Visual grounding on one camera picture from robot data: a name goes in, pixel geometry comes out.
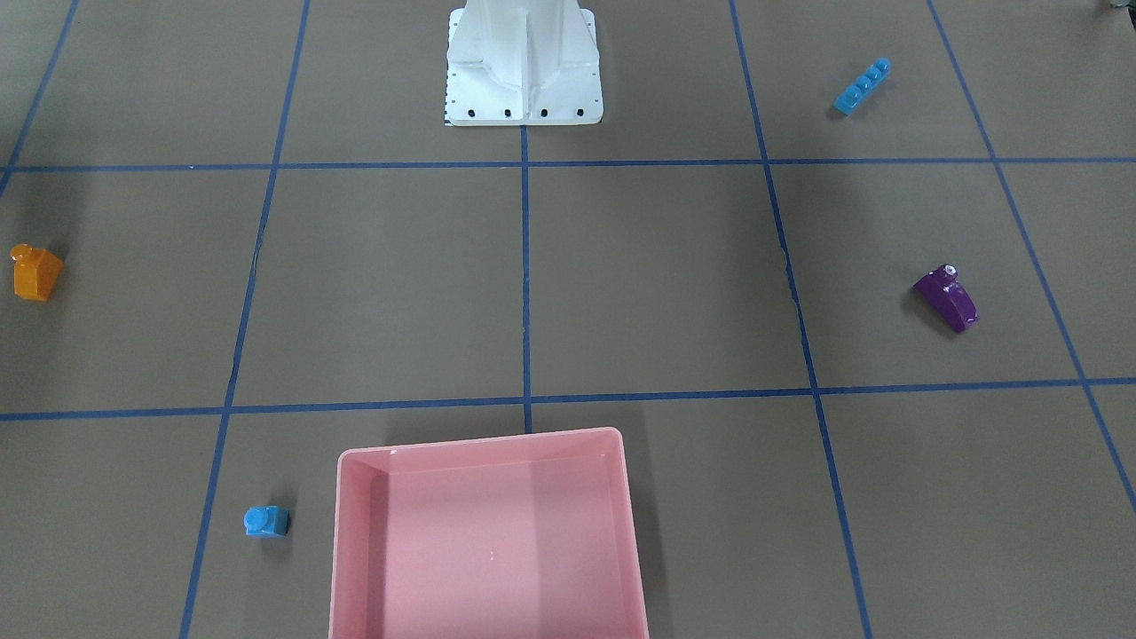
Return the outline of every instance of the pink tray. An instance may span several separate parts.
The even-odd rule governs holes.
[[[340,456],[332,639],[646,639],[623,438]]]

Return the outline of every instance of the purple lego brick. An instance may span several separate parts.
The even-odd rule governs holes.
[[[967,290],[958,282],[959,272],[950,264],[944,264],[916,282],[918,290],[935,310],[946,320],[946,323],[961,333],[978,321],[978,309],[967,294]]]

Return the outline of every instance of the grid square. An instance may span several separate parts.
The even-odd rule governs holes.
[[[1085,373],[1136,375],[1136,317],[1121,292],[1131,288],[1136,218],[1116,194],[1136,184],[1136,164],[1003,168]]]
[[[935,7],[1000,156],[1131,156],[1136,57],[1127,11],[1096,0]]]
[[[821,385],[1076,377],[993,167],[774,169]],[[982,321],[911,287],[950,263]]]
[[[1133,512],[1079,388],[825,406],[877,637],[1136,626]]]
[[[807,387],[761,169],[533,169],[538,393]]]
[[[47,302],[0,294],[0,410],[220,405],[265,179],[12,177],[0,236],[48,248],[65,266]]]
[[[922,2],[738,0],[771,158],[986,157]],[[833,101],[877,58],[892,74],[851,116]]]
[[[300,2],[80,3],[20,164],[273,158]]]
[[[588,0],[603,122],[529,128],[536,160],[759,156],[726,2]]]
[[[1093,395],[1128,479],[1136,479],[1136,387],[1096,387]]]
[[[24,118],[51,60],[70,0],[10,0],[0,5],[0,161],[8,163]]]
[[[537,405],[627,455],[652,639],[861,637],[810,398]]]
[[[0,426],[9,637],[177,633],[217,417]]]
[[[521,432],[519,406],[235,415],[190,636],[326,636],[335,468],[344,450]],[[291,511],[286,539],[244,537],[241,518],[257,504]]]
[[[462,0],[314,2],[287,161],[519,160],[517,127],[445,126],[450,11]]]
[[[520,395],[519,184],[517,169],[283,172],[237,400]]]

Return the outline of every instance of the blue grid line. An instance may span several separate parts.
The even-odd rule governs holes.
[[[769,158],[775,166],[842,164],[1136,164],[1136,157],[1068,158]],[[384,168],[520,168],[519,160],[501,161],[293,161],[250,164],[110,164],[74,166],[8,166],[0,172],[18,173],[158,173],[207,171],[336,171]],[[532,168],[618,167],[618,166],[757,166],[760,158],[737,159],[626,159],[626,160],[531,160]]]
[[[1136,377],[1088,379],[1089,385],[1136,385]],[[982,390],[1076,388],[1080,380],[1017,380],[1005,382],[954,382],[941,384],[884,384],[862,387],[819,387],[820,395],[902,395],[908,392],[967,392]],[[532,404],[587,404],[603,401],[667,401],[683,399],[734,399],[747,397],[808,397],[811,388],[741,389],[741,390],[679,390],[653,392],[602,392],[579,395],[534,395]],[[523,406],[524,396],[465,397],[445,399],[393,399],[375,401],[332,401],[312,404],[248,404],[234,405],[232,415],[270,413],[329,413],[337,410],[396,410],[406,408],[454,408],[465,406]],[[93,410],[57,410],[0,413],[0,422],[43,422],[66,420],[110,420],[131,417],[176,417],[186,415],[219,416],[224,406],[194,406],[184,408],[123,408]]]
[[[303,8],[300,13],[300,26],[295,36],[295,49],[292,53],[292,66],[289,72],[287,89],[284,91],[284,106],[281,109],[279,126],[276,131],[276,146],[273,150],[273,165],[279,164],[281,153],[284,149],[284,136],[287,133],[287,118],[292,106],[292,94],[295,90],[295,78],[300,70],[300,57],[303,52],[303,36],[308,28],[308,13],[311,8],[311,0],[303,0]],[[214,500],[217,496],[217,479],[220,475],[222,459],[225,454],[225,440],[228,435],[229,416],[232,415],[233,398],[236,395],[236,380],[241,371],[241,357],[244,350],[244,338],[248,333],[249,316],[252,313],[252,297],[257,287],[257,264],[260,259],[260,250],[265,242],[265,229],[268,225],[268,215],[273,206],[273,194],[276,190],[276,173],[273,168],[268,173],[268,184],[265,188],[265,201],[260,210],[260,223],[257,226],[257,241],[252,249],[252,260],[249,265],[249,280],[244,290],[244,304],[241,309],[241,322],[236,332],[236,343],[233,347],[233,372],[228,379],[225,390],[225,405],[220,415],[220,424],[217,426],[217,443],[214,447],[212,465],[209,470],[209,484],[206,489],[204,504],[201,508],[201,525],[198,529],[198,543],[193,553],[193,567],[190,570],[190,583],[185,591],[185,607],[182,611],[182,626],[178,633],[179,639],[189,639],[190,625],[193,622],[193,605],[198,595],[198,582],[201,579],[201,565],[204,561],[206,542],[209,537],[209,523],[212,518]]]
[[[70,34],[72,24],[75,23],[75,13],[78,10],[78,0],[72,0],[70,8],[67,9],[67,17],[64,19],[64,26],[59,30],[59,39],[56,41],[56,48],[51,51],[51,59],[48,61],[48,68],[43,72],[43,77],[40,80],[40,86],[35,90],[35,97],[32,98],[32,106],[27,109],[27,116],[24,117],[24,125],[19,128],[19,136],[16,138],[16,144],[11,148],[11,156],[8,158],[8,165],[5,169],[2,176],[0,176],[0,196],[8,189],[8,182],[11,180],[12,169],[19,161],[20,153],[24,152],[24,144],[27,142],[27,135],[32,132],[32,123],[35,121],[35,114],[40,110],[40,103],[43,102],[43,96],[48,92],[48,83],[51,82],[51,76],[56,73],[56,65],[59,64],[59,57],[62,56],[64,44],[67,43],[67,35]]]
[[[777,241],[785,254],[785,279],[788,281],[790,293],[793,305],[796,307],[797,327],[801,331],[801,350],[804,355],[805,368],[809,372],[809,389],[812,395],[812,405],[817,413],[817,424],[820,429],[820,439],[825,448],[825,460],[828,464],[828,479],[833,487],[833,499],[836,505],[836,514],[841,523],[841,534],[844,538],[844,551],[847,555],[849,572],[852,576],[852,588],[855,591],[857,607],[860,612],[860,624],[863,628],[864,639],[872,639],[871,620],[868,616],[868,603],[863,594],[863,584],[860,580],[860,567],[857,562],[855,546],[852,542],[852,530],[849,525],[847,512],[844,507],[844,491],[841,488],[840,474],[836,470],[836,456],[833,453],[833,442],[828,433],[828,421],[825,417],[825,407],[817,384],[817,371],[812,363],[812,349],[809,346],[809,332],[804,324],[804,313],[801,309],[801,298],[797,294],[796,277],[793,275],[793,259],[790,256],[788,242],[785,238],[785,226],[782,222],[780,205],[777,201],[777,189],[774,185],[772,166],[769,164],[769,152],[766,149],[766,136],[761,127],[761,111],[758,109],[758,98],[753,90],[753,78],[750,74],[749,56],[745,53],[745,42],[742,39],[742,24],[737,17],[737,3],[729,0],[730,18],[734,22],[734,38],[737,41],[737,55],[742,63],[742,74],[745,76],[745,90],[750,99],[750,110],[753,114],[753,131],[758,136],[758,149],[761,151],[762,169],[766,174],[766,186],[769,190],[769,205],[772,208],[774,223],[777,226]]]
[[[1058,329],[1061,331],[1061,338],[1066,342],[1066,348],[1069,351],[1069,358],[1072,360],[1074,368],[1077,371],[1077,379],[1080,382],[1081,389],[1085,391],[1085,398],[1088,400],[1088,406],[1093,410],[1093,417],[1096,420],[1096,425],[1101,431],[1102,439],[1104,439],[1105,448],[1109,450],[1109,456],[1112,457],[1112,464],[1116,466],[1117,475],[1120,478],[1120,484],[1124,487],[1125,493],[1128,496],[1128,505],[1131,507],[1133,513],[1136,514],[1136,491],[1133,490],[1131,480],[1128,478],[1128,472],[1125,470],[1124,462],[1120,459],[1120,454],[1117,451],[1116,443],[1112,440],[1112,433],[1109,431],[1109,426],[1104,421],[1104,415],[1101,413],[1101,408],[1096,404],[1096,397],[1093,395],[1092,385],[1088,382],[1088,377],[1085,375],[1085,368],[1081,366],[1080,357],[1077,355],[1077,348],[1072,343],[1072,337],[1069,334],[1069,329],[1066,326],[1060,308],[1058,308],[1056,297],[1053,294],[1053,290],[1050,288],[1049,279],[1045,276],[1045,271],[1042,268],[1042,263],[1037,258],[1037,251],[1034,249],[1034,242],[1029,239],[1029,232],[1026,230],[1026,223],[1021,217],[1021,213],[1018,210],[1018,202],[1013,197],[1013,191],[1010,190],[1010,183],[1005,179],[1005,172],[1002,169],[1002,163],[999,159],[997,153],[994,152],[994,144],[991,143],[986,125],[983,123],[982,115],[978,113],[978,106],[975,102],[974,94],[970,92],[970,88],[967,85],[967,80],[962,75],[962,67],[959,65],[959,60],[954,55],[954,48],[951,45],[951,40],[946,35],[946,28],[943,26],[943,20],[938,16],[938,10],[935,9],[934,0],[927,0],[927,8],[930,10],[932,18],[935,22],[935,27],[938,30],[938,34],[943,39],[943,45],[946,48],[946,55],[951,60],[951,66],[954,67],[954,74],[959,78],[959,85],[962,88],[962,92],[967,97],[967,103],[970,106],[970,111],[975,117],[975,123],[978,125],[979,133],[982,133],[983,142],[985,142],[986,150],[991,156],[991,160],[994,163],[994,171],[997,173],[999,182],[1002,184],[1002,191],[1005,193],[1006,202],[1010,205],[1010,213],[1013,215],[1013,221],[1018,225],[1018,232],[1021,234],[1021,241],[1026,246],[1026,251],[1029,254],[1029,259],[1034,265],[1034,272],[1037,274],[1037,280],[1042,284],[1042,290],[1045,292],[1045,299],[1049,301],[1050,310],[1053,313],[1053,320],[1056,322]]]
[[[520,262],[521,262],[521,385],[525,393],[525,433],[533,432],[533,367],[531,262],[528,215],[528,127],[520,127]]]

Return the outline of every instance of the blue block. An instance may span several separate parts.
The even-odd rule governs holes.
[[[244,514],[244,534],[249,537],[284,537],[287,524],[287,508],[279,506],[253,506]]]
[[[855,78],[855,82],[850,84],[847,89],[841,93],[840,98],[833,102],[836,110],[844,115],[850,115],[860,106],[871,92],[876,90],[877,86],[887,80],[887,76],[892,73],[892,61],[887,58],[880,58],[876,60],[876,64],[868,67],[868,70],[863,72],[863,75]]]

